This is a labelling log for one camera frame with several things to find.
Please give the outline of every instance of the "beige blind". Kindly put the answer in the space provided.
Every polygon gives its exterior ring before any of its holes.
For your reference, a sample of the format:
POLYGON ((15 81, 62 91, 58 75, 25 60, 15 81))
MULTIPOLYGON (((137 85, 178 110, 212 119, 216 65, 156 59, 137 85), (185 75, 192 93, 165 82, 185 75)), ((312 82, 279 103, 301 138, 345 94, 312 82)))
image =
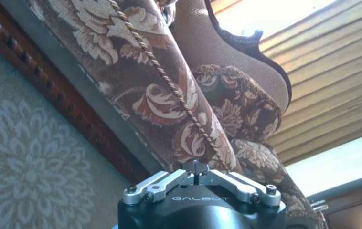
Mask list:
POLYGON ((285 164, 362 136, 362 0, 337 0, 260 43, 292 102, 268 142, 285 164))

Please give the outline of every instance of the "floral carpet pattern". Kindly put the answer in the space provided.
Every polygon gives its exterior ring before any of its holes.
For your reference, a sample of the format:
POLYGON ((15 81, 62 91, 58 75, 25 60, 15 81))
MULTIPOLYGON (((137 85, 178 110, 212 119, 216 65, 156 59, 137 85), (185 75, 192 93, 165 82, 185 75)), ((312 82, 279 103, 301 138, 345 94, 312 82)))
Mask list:
POLYGON ((0 229, 110 228, 125 186, 0 56, 0 229))

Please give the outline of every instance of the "metal bracket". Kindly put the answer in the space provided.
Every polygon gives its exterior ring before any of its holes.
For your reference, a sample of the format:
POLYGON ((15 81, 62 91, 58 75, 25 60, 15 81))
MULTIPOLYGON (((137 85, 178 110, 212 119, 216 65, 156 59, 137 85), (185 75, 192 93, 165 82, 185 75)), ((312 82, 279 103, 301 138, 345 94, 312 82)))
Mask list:
POLYGON ((166 192, 188 178, 182 169, 170 173, 160 182, 146 186, 145 198, 149 202, 157 202, 165 198, 166 192))
POLYGON ((249 185, 241 184, 237 180, 217 170, 210 170, 208 173, 202 174, 198 179, 198 184, 220 185, 225 190, 233 193, 237 200, 245 203, 253 202, 256 189, 249 185))
POLYGON ((148 202, 157 202, 176 185, 218 185, 233 193, 241 202, 261 202, 271 207, 280 205, 280 192, 273 185, 263 186, 234 172, 222 174, 217 170, 209 170, 208 165, 198 161, 185 164, 182 168, 185 170, 178 169, 169 175, 166 172, 157 172, 136 186, 126 188, 124 203, 137 204, 142 198, 148 202))
POLYGON ((280 205, 281 194, 277 191, 276 186, 273 185, 263 186, 257 182, 252 181, 245 176, 234 172, 228 173, 228 175, 256 189, 256 192, 260 195, 260 202, 263 204, 272 207, 280 205))
POLYGON ((132 185, 126 189, 124 189, 122 202, 126 205, 133 205, 133 204, 140 203, 145 194, 146 186, 153 184, 156 181, 158 181, 158 179, 161 179, 166 174, 168 172, 160 171, 156 174, 153 174, 141 183, 138 183, 137 185, 132 185))

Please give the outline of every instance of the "sunlight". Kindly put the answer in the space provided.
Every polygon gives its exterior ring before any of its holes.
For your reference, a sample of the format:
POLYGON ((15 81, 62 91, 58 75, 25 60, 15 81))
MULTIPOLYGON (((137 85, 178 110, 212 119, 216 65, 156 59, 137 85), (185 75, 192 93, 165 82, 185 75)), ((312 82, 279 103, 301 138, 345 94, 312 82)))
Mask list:
POLYGON ((243 0, 216 14, 220 26, 234 35, 252 35, 263 30, 263 38, 295 24, 335 0, 243 0))

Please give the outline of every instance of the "logo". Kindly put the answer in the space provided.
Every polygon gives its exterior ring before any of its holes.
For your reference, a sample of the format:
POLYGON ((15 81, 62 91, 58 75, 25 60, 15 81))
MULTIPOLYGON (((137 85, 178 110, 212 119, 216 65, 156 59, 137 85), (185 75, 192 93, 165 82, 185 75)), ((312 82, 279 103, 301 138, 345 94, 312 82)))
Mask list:
POLYGON ((218 201, 218 200, 226 200, 229 197, 172 197, 172 200, 174 201, 218 201))

